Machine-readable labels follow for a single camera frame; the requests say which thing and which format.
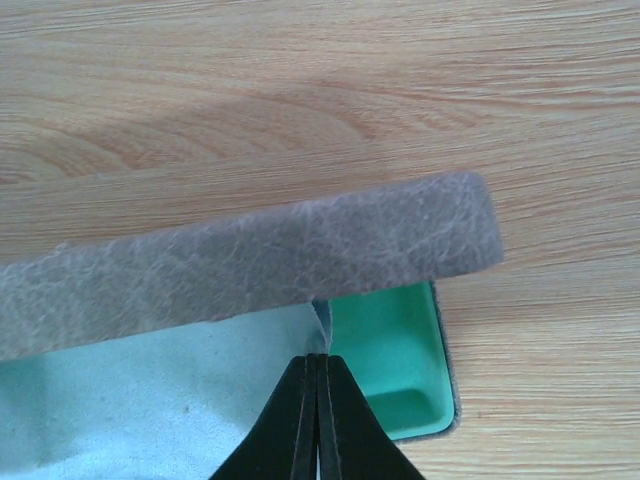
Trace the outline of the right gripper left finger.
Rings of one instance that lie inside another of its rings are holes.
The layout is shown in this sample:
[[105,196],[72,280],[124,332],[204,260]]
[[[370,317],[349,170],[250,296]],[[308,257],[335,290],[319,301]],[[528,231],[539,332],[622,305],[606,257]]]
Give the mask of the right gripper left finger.
[[290,361],[254,426],[213,480],[316,477],[318,358],[308,354]]

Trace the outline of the light blue cleaning cloth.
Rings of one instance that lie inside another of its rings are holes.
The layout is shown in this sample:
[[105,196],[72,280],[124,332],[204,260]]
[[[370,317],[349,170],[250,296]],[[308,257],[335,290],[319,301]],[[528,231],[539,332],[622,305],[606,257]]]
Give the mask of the light blue cleaning cloth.
[[324,301],[1,366],[5,479],[206,479],[291,358],[331,342]]

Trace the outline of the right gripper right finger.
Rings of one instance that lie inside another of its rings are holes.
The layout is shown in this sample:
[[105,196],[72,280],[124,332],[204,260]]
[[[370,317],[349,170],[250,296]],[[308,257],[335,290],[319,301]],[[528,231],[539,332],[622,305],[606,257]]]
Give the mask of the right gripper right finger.
[[345,361],[326,354],[316,361],[320,477],[421,479],[384,432]]

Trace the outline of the grey glasses case green inside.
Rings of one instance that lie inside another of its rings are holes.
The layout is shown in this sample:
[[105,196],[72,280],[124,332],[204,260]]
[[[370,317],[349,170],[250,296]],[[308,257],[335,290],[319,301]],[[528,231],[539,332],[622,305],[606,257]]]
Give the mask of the grey glasses case green inside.
[[503,241],[489,189],[450,173],[1,269],[6,361],[475,273]]

